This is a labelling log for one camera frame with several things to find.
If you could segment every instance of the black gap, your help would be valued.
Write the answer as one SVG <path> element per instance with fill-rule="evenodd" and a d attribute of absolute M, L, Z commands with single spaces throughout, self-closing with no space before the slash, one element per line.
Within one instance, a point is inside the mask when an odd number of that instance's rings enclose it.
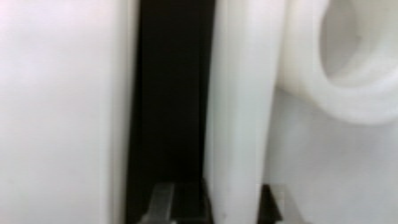
<path fill-rule="evenodd" d="M 199 182 L 215 0 L 142 0 L 126 223 L 160 182 Z"/>

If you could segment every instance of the white partition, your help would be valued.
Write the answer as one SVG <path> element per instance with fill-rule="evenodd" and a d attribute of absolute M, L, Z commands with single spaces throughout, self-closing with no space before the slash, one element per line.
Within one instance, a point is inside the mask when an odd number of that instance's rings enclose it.
<path fill-rule="evenodd" d="M 135 0 L 0 3 L 0 223 L 119 224 Z"/>
<path fill-rule="evenodd" d="M 284 1 L 217 1 L 206 182 L 217 224 L 258 221 Z"/>

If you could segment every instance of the urinal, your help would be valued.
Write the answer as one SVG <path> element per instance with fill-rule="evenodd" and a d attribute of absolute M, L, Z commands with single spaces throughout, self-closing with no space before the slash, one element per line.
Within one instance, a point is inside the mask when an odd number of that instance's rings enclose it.
<path fill-rule="evenodd" d="M 206 182 L 217 224 L 398 221 L 394 1 L 218 1 Z"/>
<path fill-rule="evenodd" d="M 0 223 L 121 224 L 135 0 L 0 3 Z"/>

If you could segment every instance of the white wall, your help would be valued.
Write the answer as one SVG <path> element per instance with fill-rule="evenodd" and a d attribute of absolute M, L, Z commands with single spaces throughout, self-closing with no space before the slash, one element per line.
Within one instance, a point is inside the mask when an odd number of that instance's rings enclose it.
<path fill-rule="evenodd" d="M 277 91 L 268 141 L 266 183 L 288 188 L 304 220 L 394 224 L 398 122 L 350 125 Z"/>
<path fill-rule="evenodd" d="M 4 224 L 110 224 L 121 218 L 128 4 L 0 3 Z"/>

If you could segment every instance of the white surface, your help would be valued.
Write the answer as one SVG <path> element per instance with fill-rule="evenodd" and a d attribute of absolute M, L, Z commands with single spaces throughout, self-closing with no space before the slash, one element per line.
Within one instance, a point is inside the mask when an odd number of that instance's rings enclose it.
<path fill-rule="evenodd" d="M 352 125 L 277 91 L 265 183 L 288 188 L 307 223 L 396 224 L 396 136 L 398 122 Z"/>
<path fill-rule="evenodd" d="M 377 22 L 380 18 L 386 18 L 384 16 L 389 16 L 391 11 L 398 10 L 396 5 L 391 5 L 396 4 L 396 1 L 352 2 L 370 7 L 368 22 Z M 336 0 L 323 23 L 327 27 L 323 27 L 322 53 L 330 78 L 338 75 L 336 71 L 345 66 L 361 41 L 355 36 L 354 12 L 355 8 L 350 1 Z M 391 48 L 391 53 L 394 53 L 394 43 L 389 42 L 389 44 L 386 47 Z M 368 63 L 362 65 L 364 67 L 357 68 L 359 70 L 373 66 L 371 62 Z M 386 75 L 384 70 L 373 75 L 375 78 L 382 77 Z M 391 92 L 391 98 L 398 96 L 394 91 L 396 88 Z M 329 93 L 318 92 L 318 94 L 329 102 Z M 370 95 L 362 94 L 359 97 L 362 97 L 359 99 L 361 104 L 370 100 Z M 386 106 L 396 109 L 394 102 Z M 346 120 L 345 109 L 341 108 L 341 114 L 334 114 L 334 117 Z M 297 96 L 281 90 L 277 91 L 265 182 L 275 186 L 284 186 L 290 194 L 284 203 L 295 204 L 300 217 L 307 223 L 396 224 L 398 121 L 391 121 L 384 125 L 354 125 L 332 118 L 323 110 L 325 108 L 318 109 L 316 103 L 311 105 Z M 377 120 L 386 118 L 386 114 L 373 115 Z M 297 224 L 297 220 L 286 220 L 284 224 Z"/>
<path fill-rule="evenodd" d="M 284 224 L 394 224 L 398 2 L 288 3 L 279 85 L 290 93 L 277 90 L 272 105 L 284 4 L 218 1 L 206 142 L 215 222 L 256 223 L 265 163 Z"/>
<path fill-rule="evenodd" d="M 0 3 L 4 224 L 121 223 L 130 9 L 123 0 Z"/>
<path fill-rule="evenodd" d="M 282 0 L 218 1 L 204 171 L 217 224 L 258 221 L 282 17 Z"/>
<path fill-rule="evenodd" d="M 339 5 L 341 18 L 354 8 L 359 44 L 341 69 L 327 76 L 320 42 L 330 2 Z M 389 122 L 398 117 L 398 1 L 295 0 L 286 14 L 279 86 L 345 121 Z"/>

